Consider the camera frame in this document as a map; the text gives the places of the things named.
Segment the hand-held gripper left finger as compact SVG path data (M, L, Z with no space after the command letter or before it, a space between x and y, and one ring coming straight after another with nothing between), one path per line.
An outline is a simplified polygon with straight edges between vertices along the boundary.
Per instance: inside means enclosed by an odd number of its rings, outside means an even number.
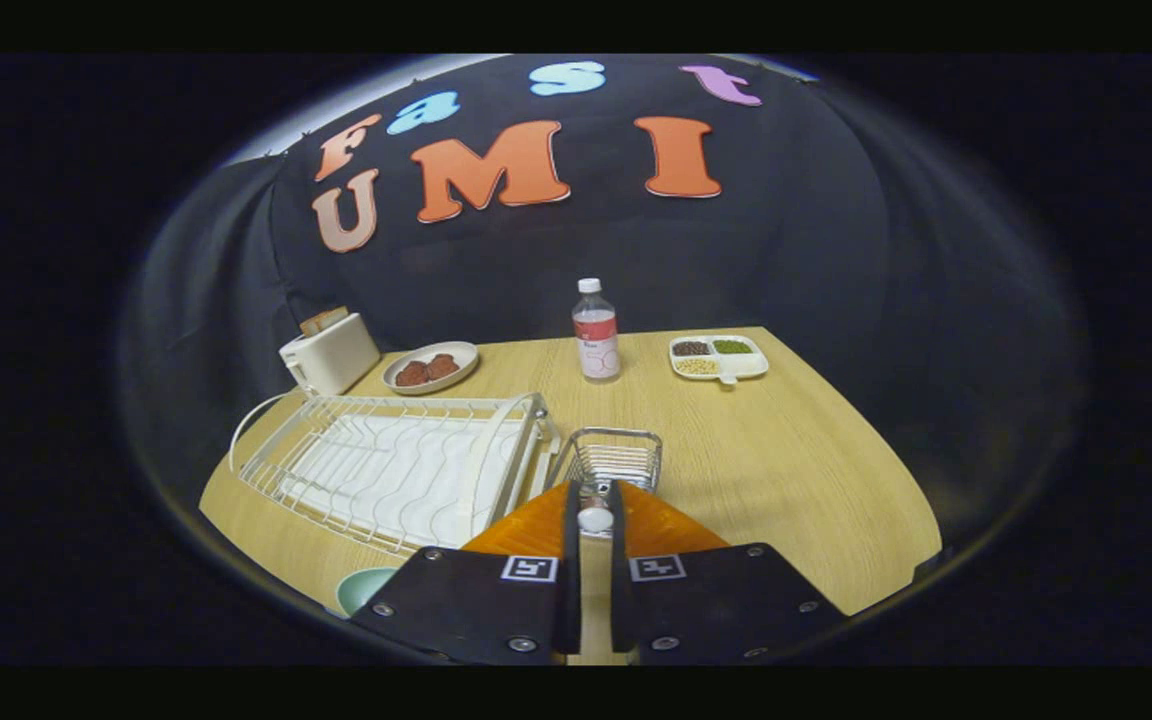
M461 550L417 550L353 626L449 664L566 664L582 643L577 511L567 480Z

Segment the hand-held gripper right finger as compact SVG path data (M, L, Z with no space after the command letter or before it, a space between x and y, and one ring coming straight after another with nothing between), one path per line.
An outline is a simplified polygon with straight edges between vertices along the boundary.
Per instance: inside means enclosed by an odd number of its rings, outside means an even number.
M776 664L849 628L771 544L730 544L659 497L617 482L611 641L641 666Z

